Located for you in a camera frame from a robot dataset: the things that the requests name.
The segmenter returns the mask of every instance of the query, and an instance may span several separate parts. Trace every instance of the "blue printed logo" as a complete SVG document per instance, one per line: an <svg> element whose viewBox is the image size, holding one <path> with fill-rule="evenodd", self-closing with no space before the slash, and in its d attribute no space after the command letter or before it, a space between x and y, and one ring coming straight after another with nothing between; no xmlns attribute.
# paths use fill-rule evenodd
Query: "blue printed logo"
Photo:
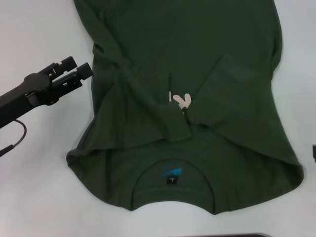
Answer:
<svg viewBox="0 0 316 237"><path fill-rule="evenodd" d="M177 169L174 169L174 170L171 170L171 171L164 173L162 176L163 177L167 177L170 175L179 176L179 175L181 175L181 173L182 173L182 168L177 168Z"/></svg>

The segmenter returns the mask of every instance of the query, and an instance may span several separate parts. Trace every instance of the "green t-shirt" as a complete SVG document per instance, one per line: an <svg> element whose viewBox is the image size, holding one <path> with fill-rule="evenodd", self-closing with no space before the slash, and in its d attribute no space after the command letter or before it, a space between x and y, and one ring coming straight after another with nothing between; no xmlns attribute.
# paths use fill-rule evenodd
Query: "green t-shirt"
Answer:
<svg viewBox="0 0 316 237"><path fill-rule="evenodd" d="M303 170L271 79L273 0L76 0L94 41L95 117L67 162L99 199L213 214L295 189Z"/></svg>

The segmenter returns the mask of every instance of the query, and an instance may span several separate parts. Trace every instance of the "black cable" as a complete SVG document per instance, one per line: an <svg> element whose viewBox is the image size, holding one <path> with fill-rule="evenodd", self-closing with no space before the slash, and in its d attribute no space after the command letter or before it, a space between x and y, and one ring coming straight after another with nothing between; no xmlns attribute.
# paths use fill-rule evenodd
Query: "black cable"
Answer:
<svg viewBox="0 0 316 237"><path fill-rule="evenodd" d="M7 146L6 148L2 149L2 150L0 151L0 157L2 157L3 155L7 154L9 151L13 150L16 146L18 146L18 145L23 141L23 139L24 139L25 136L26 136L27 128L26 128L25 124L22 123L20 120L17 120L17 119L14 120L14 121L17 122L17 123L19 123L19 124L21 124L21 125L23 126L23 128L24 128L23 136L22 136L21 139L20 139L17 143L15 143L14 145L10 145L10 146Z"/></svg>

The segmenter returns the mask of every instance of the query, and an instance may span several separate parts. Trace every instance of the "robotic arm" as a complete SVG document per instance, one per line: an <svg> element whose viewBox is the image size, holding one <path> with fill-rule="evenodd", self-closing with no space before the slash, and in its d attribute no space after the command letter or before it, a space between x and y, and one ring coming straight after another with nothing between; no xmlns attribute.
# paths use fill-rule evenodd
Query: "robotic arm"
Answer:
<svg viewBox="0 0 316 237"><path fill-rule="evenodd" d="M74 59L68 57L61 64L53 63L38 73L28 75L19 86L0 96L0 128L12 121L21 123L16 119L37 106L55 104L60 97L81 87L81 80L93 75L89 64L85 63L77 67L77 71L57 79L76 67ZM15 146L1 150L0 157Z"/></svg>

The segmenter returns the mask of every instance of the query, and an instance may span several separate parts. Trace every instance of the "white background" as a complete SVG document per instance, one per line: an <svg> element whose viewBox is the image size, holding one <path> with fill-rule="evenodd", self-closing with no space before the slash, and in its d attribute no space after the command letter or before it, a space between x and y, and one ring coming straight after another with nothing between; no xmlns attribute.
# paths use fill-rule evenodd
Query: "white background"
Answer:
<svg viewBox="0 0 316 237"><path fill-rule="evenodd" d="M91 79L57 104L20 119L26 139L0 158L1 237L167 237L266 233L316 236L316 1L276 0L283 57L273 80L288 138L305 168L295 191L254 207L213 216L198 207L164 202L129 212L89 193L67 167L92 119ZM71 0L0 0L0 95L52 62L73 56L92 64L92 41ZM22 135L0 130L0 148Z"/></svg>

